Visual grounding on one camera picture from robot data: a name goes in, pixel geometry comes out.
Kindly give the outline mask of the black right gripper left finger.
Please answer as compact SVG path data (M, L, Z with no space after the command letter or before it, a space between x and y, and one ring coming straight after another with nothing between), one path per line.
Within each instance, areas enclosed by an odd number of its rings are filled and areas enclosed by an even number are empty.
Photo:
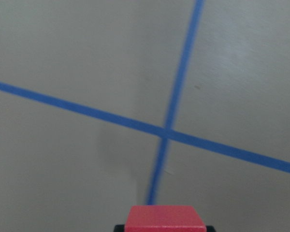
M114 232L124 232L125 225L124 224L117 224L114 226Z

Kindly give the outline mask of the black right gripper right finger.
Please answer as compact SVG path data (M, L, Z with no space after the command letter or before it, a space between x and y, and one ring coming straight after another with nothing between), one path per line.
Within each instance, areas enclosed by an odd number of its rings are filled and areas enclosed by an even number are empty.
M206 225L206 232L215 232L215 227L212 225Z

